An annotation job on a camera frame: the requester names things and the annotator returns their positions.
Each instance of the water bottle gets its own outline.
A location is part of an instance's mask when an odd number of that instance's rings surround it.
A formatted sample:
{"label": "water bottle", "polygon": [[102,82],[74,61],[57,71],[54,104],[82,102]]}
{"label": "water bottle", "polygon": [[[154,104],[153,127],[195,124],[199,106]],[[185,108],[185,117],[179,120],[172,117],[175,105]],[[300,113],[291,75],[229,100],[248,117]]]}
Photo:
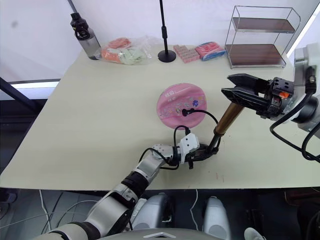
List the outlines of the water bottle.
{"label": "water bottle", "polygon": [[78,12],[71,14],[71,26],[74,30],[74,35],[78,39],[88,58],[98,60],[95,57],[96,51],[100,48],[100,44],[96,38],[94,31],[89,28],[86,20],[84,20]]}

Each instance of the plastic bag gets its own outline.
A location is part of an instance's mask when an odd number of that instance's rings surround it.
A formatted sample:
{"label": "plastic bag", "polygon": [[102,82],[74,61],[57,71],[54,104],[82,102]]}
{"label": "plastic bag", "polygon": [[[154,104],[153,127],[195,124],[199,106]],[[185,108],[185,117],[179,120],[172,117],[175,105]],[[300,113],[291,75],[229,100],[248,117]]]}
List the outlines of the plastic bag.
{"label": "plastic bag", "polygon": [[95,57],[108,62],[134,65],[146,64],[153,58],[152,45],[158,41],[144,36],[140,38],[120,37],[102,47]]}
{"label": "plastic bag", "polygon": [[197,46],[195,50],[200,55],[200,59],[202,61],[222,56],[226,52],[226,50],[224,50],[222,47],[219,46],[219,44],[217,44],[214,41],[203,43]]}

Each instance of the beige tabletop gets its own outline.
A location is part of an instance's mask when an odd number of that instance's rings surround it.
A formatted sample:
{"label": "beige tabletop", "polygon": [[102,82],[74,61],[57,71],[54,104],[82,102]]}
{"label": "beige tabletop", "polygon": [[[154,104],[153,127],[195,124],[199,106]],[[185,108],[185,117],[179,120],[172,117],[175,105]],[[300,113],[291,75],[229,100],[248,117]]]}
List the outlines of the beige tabletop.
{"label": "beige tabletop", "polygon": [[[11,162],[0,187],[54,190],[110,190],[137,165],[154,144],[173,144],[173,129],[157,116],[159,95],[177,83],[201,87],[208,111],[221,118],[230,101],[221,88],[232,87],[230,74],[293,81],[293,67],[230,69],[226,56],[184,64],[158,60],[146,65],[93,61],[84,52],[49,97]],[[273,122],[245,109],[222,138],[217,155],[161,170],[148,189],[239,189],[320,186],[320,164],[269,132]],[[214,123],[206,117],[192,129],[208,144]],[[306,136],[296,123],[278,127],[301,145]],[[317,153],[320,140],[308,150]]]}

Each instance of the black stand base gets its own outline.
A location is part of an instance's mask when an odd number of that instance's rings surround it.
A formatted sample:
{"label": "black stand base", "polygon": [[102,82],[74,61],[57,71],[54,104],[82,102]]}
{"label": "black stand base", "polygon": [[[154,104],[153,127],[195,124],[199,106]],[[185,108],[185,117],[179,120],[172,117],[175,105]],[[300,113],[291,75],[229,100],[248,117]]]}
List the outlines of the black stand base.
{"label": "black stand base", "polygon": [[158,58],[161,62],[171,63],[176,59],[176,53],[174,51],[168,50],[168,54],[163,50],[158,53]]}

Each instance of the metal rack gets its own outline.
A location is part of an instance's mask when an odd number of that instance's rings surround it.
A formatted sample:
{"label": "metal rack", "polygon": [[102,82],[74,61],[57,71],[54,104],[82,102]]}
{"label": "metal rack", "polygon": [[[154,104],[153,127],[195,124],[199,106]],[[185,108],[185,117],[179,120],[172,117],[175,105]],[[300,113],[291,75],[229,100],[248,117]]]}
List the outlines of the metal rack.
{"label": "metal rack", "polygon": [[230,67],[284,68],[286,62],[282,54],[300,26],[300,21],[300,16],[292,7],[235,5],[225,40]]}

